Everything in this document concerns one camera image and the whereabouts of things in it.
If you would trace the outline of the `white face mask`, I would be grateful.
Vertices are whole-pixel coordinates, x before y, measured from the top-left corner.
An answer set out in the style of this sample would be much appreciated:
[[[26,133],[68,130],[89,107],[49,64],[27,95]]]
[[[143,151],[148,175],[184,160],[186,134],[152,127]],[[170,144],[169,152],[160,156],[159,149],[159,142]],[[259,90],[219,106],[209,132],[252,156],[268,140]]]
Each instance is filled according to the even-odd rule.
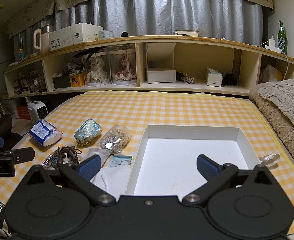
[[[130,174],[131,167],[128,164],[105,167],[90,182],[118,201],[119,197],[126,193]]]

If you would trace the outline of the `blue white tissue pack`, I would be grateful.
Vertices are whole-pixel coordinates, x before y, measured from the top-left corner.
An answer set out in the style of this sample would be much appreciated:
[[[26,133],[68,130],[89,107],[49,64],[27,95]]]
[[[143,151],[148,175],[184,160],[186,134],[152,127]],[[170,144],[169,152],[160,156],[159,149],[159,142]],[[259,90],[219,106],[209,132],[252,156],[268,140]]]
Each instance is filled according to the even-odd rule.
[[[43,119],[38,120],[29,131],[29,136],[43,147],[58,142],[62,134],[59,129]]]

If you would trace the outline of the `small blue-topped zip bag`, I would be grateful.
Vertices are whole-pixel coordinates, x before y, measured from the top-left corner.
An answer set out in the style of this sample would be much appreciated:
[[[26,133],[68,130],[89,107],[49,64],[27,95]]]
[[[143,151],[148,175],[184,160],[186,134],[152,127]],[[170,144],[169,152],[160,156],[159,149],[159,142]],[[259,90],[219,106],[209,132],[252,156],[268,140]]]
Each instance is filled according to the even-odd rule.
[[[117,167],[120,165],[129,165],[132,161],[131,155],[114,154],[110,157],[107,167]]]

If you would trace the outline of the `blue floral brocade pouch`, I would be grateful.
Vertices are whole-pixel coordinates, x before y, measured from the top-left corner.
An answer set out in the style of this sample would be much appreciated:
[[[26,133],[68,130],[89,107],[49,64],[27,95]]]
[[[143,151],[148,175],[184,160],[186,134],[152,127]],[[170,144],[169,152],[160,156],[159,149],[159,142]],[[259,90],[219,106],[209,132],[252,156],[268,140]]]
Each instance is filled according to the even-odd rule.
[[[79,145],[89,145],[101,132],[102,127],[94,119],[87,119],[76,130],[74,138]]]

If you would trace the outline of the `bag of rubber bands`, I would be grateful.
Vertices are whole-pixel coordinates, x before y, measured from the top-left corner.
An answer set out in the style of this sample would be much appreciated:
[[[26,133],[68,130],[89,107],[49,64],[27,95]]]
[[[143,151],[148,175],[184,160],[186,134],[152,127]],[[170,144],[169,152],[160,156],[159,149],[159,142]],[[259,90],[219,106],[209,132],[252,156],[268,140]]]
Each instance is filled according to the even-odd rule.
[[[123,125],[114,125],[100,140],[101,148],[121,154],[131,140],[131,131]]]

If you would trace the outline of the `white satin scrunchie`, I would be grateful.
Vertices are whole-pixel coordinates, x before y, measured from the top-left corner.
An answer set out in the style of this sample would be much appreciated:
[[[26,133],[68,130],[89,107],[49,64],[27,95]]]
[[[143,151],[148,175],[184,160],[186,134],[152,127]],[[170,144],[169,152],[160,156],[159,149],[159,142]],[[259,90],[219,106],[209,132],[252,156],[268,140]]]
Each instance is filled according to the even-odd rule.
[[[279,159],[280,159],[280,155],[278,153],[273,153],[263,157],[259,157],[259,161],[261,165],[264,165],[266,167],[271,167],[276,165]]]

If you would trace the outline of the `grey sachet numbered two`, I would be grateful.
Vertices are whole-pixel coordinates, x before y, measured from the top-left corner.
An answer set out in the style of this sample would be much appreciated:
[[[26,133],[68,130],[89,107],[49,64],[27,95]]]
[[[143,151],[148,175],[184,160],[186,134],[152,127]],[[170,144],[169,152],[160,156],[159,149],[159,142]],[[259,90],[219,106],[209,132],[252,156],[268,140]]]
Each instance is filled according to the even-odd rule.
[[[101,167],[103,167],[104,163],[111,154],[112,151],[105,148],[90,148],[87,154],[82,159],[82,161],[92,157],[93,155],[98,155],[101,158]]]

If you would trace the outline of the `white small space heater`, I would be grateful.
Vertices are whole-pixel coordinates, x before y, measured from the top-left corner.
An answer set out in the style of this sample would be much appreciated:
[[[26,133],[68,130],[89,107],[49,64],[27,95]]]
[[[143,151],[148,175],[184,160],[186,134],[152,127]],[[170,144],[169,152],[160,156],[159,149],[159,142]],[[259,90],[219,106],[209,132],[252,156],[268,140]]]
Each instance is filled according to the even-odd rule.
[[[27,110],[33,124],[36,124],[40,119],[44,119],[48,115],[46,105],[37,100],[30,101],[27,105]]]

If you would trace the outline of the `yellow white checkered blanket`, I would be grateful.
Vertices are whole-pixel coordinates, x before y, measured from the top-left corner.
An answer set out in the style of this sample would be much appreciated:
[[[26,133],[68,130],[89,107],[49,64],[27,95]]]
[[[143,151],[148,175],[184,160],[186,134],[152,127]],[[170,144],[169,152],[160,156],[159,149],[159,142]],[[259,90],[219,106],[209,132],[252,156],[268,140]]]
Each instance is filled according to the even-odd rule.
[[[120,124],[131,131],[125,154],[135,155],[148,125],[218,126],[240,128],[256,155],[278,153],[272,174],[294,205],[294,165],[274,130],[249,100],[209,94],[106,91],[86,92],[52,111],[46,120],[62,131],[59,144],[73,145],[74,133],[92,118],[104,132]],[[294,221],[290,232],[294,233]]]

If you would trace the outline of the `white shallow cardboard box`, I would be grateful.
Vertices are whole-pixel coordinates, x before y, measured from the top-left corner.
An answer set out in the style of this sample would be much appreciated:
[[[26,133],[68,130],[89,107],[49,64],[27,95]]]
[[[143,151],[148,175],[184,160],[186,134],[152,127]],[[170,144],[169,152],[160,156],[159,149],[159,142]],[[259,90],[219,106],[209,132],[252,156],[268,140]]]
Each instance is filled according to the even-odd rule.
[[[222,165],[251,170],[260,161],[240,128],[148,125],[142,135],[126,194],[178,196],[207,181],[198,172],[200,154]]]

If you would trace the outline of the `black box on shelf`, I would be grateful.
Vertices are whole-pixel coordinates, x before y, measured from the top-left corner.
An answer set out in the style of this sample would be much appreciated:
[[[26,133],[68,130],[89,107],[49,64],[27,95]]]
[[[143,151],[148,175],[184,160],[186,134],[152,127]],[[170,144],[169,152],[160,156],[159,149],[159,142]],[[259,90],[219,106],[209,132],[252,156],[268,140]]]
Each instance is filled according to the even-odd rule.
[[[53,81],[55,89],[71,87],[70,78],[68,75],[67,76],[60,76],[60,77],[53,77],[52,81]]]

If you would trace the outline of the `yellow box with black print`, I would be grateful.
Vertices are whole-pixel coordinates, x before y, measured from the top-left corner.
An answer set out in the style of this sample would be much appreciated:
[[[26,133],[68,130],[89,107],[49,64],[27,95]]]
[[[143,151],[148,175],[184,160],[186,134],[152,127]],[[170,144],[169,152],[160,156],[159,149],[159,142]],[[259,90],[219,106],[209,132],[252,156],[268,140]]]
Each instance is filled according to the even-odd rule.
[[[84,73],[69,75],[71,87],[82,87],[85,85]]]

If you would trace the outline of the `white tissue box on shelf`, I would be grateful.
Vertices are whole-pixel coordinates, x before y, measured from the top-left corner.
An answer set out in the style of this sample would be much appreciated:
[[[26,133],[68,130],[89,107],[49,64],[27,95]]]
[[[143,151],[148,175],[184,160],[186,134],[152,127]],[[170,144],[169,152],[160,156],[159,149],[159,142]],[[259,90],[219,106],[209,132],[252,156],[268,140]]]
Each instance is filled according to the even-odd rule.
[[[206,72],[206,84],[207,86],[221,87],[223,76],[217,70],[207,68]]]

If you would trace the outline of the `beige fluffy blanket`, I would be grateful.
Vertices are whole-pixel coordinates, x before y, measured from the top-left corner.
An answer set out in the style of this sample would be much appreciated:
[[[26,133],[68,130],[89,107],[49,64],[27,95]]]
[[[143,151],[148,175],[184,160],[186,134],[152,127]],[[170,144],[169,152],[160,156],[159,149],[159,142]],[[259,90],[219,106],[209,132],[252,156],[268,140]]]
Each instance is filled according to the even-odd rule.
[[[294,78],[260,83],[250,91],[249,98],[294,159]]]

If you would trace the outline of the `doll in white dress case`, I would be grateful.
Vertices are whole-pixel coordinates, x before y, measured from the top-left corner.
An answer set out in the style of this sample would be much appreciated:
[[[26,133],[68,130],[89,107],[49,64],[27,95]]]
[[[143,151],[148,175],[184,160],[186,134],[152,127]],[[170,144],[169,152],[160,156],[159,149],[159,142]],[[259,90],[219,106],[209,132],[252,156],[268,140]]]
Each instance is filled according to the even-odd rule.
[[[101,86],[111,83],[108,51],[85,54],[82,66],[86,86]]]

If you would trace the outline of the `wooden headboard shelf unit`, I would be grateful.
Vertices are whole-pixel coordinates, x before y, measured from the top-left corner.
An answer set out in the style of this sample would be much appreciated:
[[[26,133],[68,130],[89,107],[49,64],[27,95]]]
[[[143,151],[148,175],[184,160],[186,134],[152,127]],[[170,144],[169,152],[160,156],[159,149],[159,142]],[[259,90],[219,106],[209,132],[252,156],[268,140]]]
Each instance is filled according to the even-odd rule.
[[[81,43],[26,60],[4,71],[6,98],[16,97],[19,73],[42,69],[46,94],[85,92],[90,86],[56,88],[54,74],[77,53],[104,48],[111,72],[119,55],[136,68],[136,82],[94,86],[94,90],[158,90],[248,96],[261,70],[271,65],[284,78],[294,77],[294,58],[258,46],[229,40],[192,36],[147,35]]]

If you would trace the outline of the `doll in pink dress case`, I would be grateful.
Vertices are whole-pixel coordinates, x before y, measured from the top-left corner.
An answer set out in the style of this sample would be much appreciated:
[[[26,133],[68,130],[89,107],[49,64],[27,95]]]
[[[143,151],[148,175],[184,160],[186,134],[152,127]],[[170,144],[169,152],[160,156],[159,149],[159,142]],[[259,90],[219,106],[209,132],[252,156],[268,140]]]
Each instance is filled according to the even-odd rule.
[[[119,86],[136,84],[135,49],[109,52],[112,84]]]

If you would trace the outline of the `cream electric kettle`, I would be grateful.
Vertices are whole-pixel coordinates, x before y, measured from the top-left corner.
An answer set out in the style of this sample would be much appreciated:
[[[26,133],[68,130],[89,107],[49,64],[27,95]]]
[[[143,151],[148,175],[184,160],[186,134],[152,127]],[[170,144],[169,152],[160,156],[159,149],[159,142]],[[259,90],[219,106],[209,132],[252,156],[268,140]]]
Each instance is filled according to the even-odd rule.
[[[49,33],[55,30],[54,25],[45,25],[34,31],[33,47],[39,54],[45,54],[50,51]]]

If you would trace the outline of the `open white carton on shelf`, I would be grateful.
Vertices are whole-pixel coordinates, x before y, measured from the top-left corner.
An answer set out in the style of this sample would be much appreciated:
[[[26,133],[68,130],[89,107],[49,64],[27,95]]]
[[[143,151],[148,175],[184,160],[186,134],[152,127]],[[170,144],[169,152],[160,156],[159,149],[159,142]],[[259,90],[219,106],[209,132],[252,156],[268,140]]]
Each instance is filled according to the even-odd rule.
[[[175,43],[146,44],[146,78],[148,83],[176,82]]]

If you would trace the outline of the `long white cardboard box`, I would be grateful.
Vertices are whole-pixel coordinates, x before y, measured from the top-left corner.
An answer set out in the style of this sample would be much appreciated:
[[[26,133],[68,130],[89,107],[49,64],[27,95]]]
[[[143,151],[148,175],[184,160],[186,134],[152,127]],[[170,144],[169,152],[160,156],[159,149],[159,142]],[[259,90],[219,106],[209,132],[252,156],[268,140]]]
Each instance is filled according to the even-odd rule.
[[[99,31],[103,31],[103,27],[88,23],[78,23],[53,31],[49,34],[50,51],[93,42]]]

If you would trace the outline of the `roll of tape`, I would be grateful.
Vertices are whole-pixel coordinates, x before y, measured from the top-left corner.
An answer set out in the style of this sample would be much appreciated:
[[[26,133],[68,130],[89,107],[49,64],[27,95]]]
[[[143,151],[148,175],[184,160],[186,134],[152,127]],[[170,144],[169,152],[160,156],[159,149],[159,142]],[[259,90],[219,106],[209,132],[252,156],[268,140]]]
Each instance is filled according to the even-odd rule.
[[[98,40],[107,40],[111,38],[114,38],[112,30],[102,30],[98,32]]]

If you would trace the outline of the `white power strip with charger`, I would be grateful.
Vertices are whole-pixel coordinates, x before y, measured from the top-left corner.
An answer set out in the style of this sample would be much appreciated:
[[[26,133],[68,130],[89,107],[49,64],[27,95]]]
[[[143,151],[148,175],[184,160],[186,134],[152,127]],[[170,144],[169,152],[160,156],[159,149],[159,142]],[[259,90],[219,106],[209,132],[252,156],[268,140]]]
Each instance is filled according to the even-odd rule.
[[[278,48],[278,46],[276,45],[276,40],[274,39],[274,35],[272,35],[272,37],[269,39],[267,45],[265,46],[265,49],[268,49],[280,54],[282,53],[282,50]]]

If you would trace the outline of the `book on shelf top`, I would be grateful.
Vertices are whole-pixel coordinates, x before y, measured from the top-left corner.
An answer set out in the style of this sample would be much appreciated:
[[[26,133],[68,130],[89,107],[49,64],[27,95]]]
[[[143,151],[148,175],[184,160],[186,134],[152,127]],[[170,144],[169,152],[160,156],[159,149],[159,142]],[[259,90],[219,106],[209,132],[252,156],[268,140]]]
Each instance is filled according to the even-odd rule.
[[[194,36],[194,37],[199,36],[198,31],[195,31],[195,30],[175,30],[173,34],[180,35],[180,36]]]

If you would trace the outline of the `green glass bottle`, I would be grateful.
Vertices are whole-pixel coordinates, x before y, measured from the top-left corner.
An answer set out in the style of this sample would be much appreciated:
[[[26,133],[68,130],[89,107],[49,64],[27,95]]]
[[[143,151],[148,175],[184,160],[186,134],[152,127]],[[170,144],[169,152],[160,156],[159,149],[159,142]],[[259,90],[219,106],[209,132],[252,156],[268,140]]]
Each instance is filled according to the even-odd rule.
[[[279,31],[277,35],[277,46],[282,53],[287,54],[287,37],[282,21],[279,21]]]

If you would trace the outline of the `grey silver curtain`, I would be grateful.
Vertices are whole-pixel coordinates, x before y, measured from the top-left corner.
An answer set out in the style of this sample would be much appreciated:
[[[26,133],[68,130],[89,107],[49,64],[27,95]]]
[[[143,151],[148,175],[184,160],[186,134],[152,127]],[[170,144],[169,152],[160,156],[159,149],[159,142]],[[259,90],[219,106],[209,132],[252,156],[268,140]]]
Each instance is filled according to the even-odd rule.
[[[56,30],[78,23],[111,29],[115,37],[171,35],[175,30],[196,30],[199,36],[226,38],[260,45],[263,41],[263,7],[246,0],[91,0],[65,10],[54,10],[10,39],[14,59],[19,40],[26,54],[33,53],[33,33],[45,26]]]

